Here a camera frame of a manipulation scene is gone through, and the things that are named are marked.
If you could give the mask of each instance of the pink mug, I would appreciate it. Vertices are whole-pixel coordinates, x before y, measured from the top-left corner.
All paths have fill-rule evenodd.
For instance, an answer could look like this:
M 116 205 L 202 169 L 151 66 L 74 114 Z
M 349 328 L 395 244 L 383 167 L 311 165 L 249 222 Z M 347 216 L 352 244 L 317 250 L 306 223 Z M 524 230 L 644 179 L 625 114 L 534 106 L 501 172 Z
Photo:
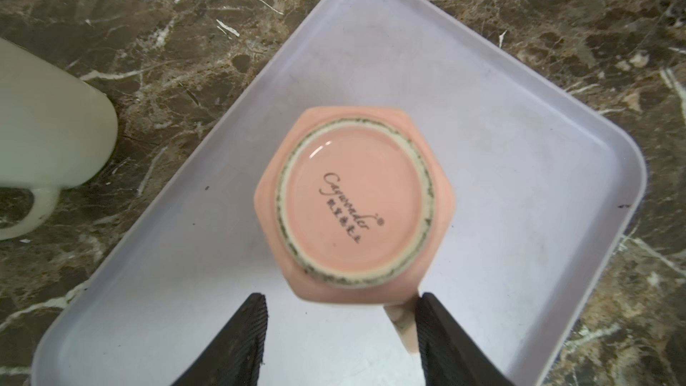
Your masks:
M 384 305 L 406 347 L 416 347 L 412 307 L 455 196 L 405 112 L 306 110 L 267 166 L 254 205 L 297 296 Z

